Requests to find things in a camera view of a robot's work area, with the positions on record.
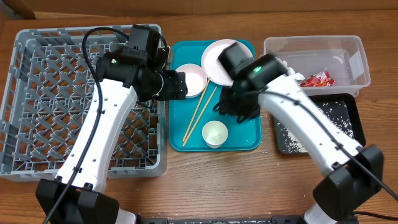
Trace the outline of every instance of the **dish rack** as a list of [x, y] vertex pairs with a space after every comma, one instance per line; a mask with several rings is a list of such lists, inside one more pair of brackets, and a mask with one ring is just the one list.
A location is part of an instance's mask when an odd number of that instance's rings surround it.
[[[159, 33], [156, 24], [146, 24]], [[127, 34], [132, 25], [109, 26]], [[94, 27], [26, 29], [16, 35], [0, 110], [0, 177], [53, 179], [67, 159], [90, 107], [94, 80], [81, 41]], [[108, 30], [91, 34], [86, 50], [95, 63], [124, 45]], [[153, 177], [167, 167], [165, 103], [135, 107], [124, 122], [108, 177]]]

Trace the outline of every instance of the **black tray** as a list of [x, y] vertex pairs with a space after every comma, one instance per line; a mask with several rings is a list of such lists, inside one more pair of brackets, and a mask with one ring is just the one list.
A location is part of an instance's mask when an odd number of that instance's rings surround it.
[[[350, 94], [310, 96], [310, 99], [344, 133], [365, 146], [361, 120], [355, 99]], [[292, 137], [290, 131], [274, 117], [275, 136], [278, 150], [283, 154], [306, 154], [305, 148]]]

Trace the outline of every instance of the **white cup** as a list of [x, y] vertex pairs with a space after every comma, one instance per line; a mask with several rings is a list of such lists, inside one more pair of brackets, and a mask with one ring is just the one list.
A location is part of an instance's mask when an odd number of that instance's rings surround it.
[[210, 148], [216, 149], [226, 141], [228, 129], [222, 122], [210, 121], [203, 127], [201, 135]]

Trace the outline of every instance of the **green light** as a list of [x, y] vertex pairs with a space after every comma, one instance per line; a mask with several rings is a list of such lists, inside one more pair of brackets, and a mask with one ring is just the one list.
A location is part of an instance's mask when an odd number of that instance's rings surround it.
[[253, 69], [253, 71], [256, 72], [256, 73], [257, 73], [257, 72], [260, 72], [260, 70], [261, 70], [261, 66], [258, 66], [258, 67], [256, 67], [255, 69]]

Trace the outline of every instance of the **black and white speckled surface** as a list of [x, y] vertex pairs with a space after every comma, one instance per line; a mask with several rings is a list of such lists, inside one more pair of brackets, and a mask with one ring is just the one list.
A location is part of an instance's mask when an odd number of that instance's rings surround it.
[[[344, 101], [332, 101], [327, 103], [315, 103], [318, 109], [326, 115], [341, 131], [354, 138], [353, 127], [349, 119], [347, 105]], [[307, 153], [304, 146], [292, 135], [292, 133], [274, 117], [275, 135], [278, 149], [283, 154]]]

